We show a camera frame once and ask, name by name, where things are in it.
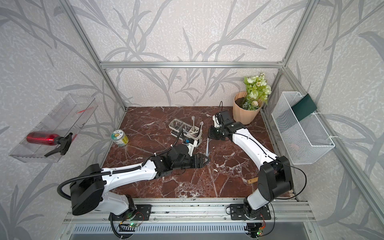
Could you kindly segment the blue grey toothbrush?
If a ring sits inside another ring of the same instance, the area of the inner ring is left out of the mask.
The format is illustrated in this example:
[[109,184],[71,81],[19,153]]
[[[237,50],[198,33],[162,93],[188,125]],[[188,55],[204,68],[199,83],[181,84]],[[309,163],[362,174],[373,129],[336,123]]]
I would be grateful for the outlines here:
[[206,145],[206,156],[209,156],[209,138],[207,138],[207,145]]

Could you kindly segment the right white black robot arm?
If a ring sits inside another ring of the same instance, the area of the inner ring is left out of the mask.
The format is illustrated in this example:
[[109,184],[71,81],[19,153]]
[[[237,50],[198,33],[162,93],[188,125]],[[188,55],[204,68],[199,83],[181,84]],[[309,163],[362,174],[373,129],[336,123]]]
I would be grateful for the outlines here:
[[257,190],[244,199],[244,211],[247,215],[266,207],[273,200],[294,188],[290,161],[285,156],[277,156],[252,136],[247,127],[232,119],[229,111],[213,115],[209,138],[226,139],[239,146],[255,163],[259,170]]

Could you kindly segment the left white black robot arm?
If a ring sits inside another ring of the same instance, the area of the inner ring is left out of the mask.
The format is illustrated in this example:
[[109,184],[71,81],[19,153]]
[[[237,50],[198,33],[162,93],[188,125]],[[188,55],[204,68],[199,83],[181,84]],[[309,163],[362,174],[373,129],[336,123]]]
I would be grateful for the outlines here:
[[180,144],[139,164],[103,169],[98,164],[90,165],[78,177],[59,184],[57,193],[71,202],[74,216],[92,211],[120,216],[133,212],[134,202],[129,196],[113,193],[114,189],[163,178],[174,170],[201,169],[209,162],[208,156],[195,154],[192,145]]

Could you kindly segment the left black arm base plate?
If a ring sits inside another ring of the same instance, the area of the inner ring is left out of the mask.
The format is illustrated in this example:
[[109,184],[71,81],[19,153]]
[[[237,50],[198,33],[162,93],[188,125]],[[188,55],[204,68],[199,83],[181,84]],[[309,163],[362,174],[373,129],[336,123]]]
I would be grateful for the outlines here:
[[108,220],[112,221],[148,221],[151,214],[152,205],[135,205],[121,215],[110,214]]

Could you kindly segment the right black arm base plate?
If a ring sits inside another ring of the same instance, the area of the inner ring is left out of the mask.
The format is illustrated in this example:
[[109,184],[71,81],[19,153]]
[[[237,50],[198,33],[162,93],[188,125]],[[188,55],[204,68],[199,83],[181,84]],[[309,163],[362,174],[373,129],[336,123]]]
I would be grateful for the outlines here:
[[245,204],[230,205],[231,220],[271,220],[271,212],[268,206],[262,206],[258,210],[253,210]]

